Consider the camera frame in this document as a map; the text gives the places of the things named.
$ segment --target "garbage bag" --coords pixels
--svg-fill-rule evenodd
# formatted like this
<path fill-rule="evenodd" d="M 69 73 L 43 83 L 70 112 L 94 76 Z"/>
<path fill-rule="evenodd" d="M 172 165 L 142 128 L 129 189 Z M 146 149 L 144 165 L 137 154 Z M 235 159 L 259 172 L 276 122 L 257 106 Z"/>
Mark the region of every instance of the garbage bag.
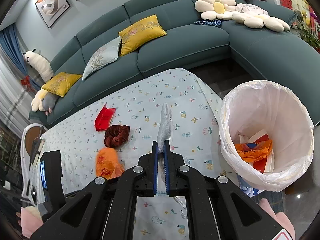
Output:
<path fill-rule="evenodd" d="M 312 162 L 313 123 L 306 107 L 288 88 L 266 80 L 243 83 L 223 99 L 219 133 L 227 163 L 252 187 L 279 192 L 300 178 Z M 234 143 L 265 129 L 273 140 L 275 166 L 260 173 L 243 161 Z"/>

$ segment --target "gray plush toy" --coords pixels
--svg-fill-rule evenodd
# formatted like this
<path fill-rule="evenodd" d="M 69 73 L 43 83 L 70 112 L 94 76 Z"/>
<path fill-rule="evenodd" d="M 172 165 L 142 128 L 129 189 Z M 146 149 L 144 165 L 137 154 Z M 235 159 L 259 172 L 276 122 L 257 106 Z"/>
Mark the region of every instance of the gray plush toy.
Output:
<path fill-rule="evenodd" d="M 45 110 L 45 115 L 49 115 L 52 113 L 52 109 L 54 108 L 56 101 L 58 100 L 59 96 L 53 93 L 48 92 L 44 98 L 41 99 L 42 107 Z"/>

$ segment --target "blue curtain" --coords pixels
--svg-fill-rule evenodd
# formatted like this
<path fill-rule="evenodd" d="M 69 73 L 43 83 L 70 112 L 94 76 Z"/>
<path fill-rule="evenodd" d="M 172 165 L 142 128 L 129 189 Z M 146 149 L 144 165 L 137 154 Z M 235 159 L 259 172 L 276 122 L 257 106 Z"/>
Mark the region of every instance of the blue curtain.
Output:
<path fill-rule="evenodd" d="M 25 75 L 28 75 L 23 56 L 20 51 L 20 46 L 15 31 L 15 25 L 11 24 L 4 30 L 0 31 L 0 45 L 6 52 L 8 57 L 16 65 L 16 67 Z M 30 78 L 30 84 L 36 89 L 40 90 L 40 86 Z"/>

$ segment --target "teal sofa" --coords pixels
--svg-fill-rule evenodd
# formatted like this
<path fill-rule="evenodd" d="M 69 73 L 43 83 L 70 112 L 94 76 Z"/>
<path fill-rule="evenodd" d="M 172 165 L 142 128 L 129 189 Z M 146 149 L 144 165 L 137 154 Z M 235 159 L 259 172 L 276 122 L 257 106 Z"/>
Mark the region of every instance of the teal sofa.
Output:
<path fill-rule="evenodd" d="M 85 81 L 78 80 L 53 112 L 30 112 L 52 127 L 91 103 L 170 68 L 190 69 L 209 62 L 233 58 L 252 77 L 284 85 L 307 107 L 314 124 L 320 120 L 320 54 L 290 32 L 250 29 L 234 21 L 221 28 L 194 25 L 200 19 L 194 8 L 196 0 L 131 0 L 101 16 L 75 37 L 51 61 L 55 74 L 83 74 L 92 54 L 116 38 L 120 31 L 140 19 L 157 15 L 166 36 L 149 41 L 138 50 L 95 72 Z M 295 13 L 275 4 L 249 0 L 289 25 Z"/>

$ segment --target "dark red scrunchie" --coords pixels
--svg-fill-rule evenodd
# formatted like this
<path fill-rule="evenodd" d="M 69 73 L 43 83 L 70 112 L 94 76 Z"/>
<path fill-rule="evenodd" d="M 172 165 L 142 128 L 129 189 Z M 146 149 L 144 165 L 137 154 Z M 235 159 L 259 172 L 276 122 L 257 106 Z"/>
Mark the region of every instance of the dark red scrunchie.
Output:
<path fill-rule="evenodd" d="M 127 125 L 112 125 L 104 135 L 104 145 L 109 148 L 121 146 L 129 138 L 130 126 Z"/>

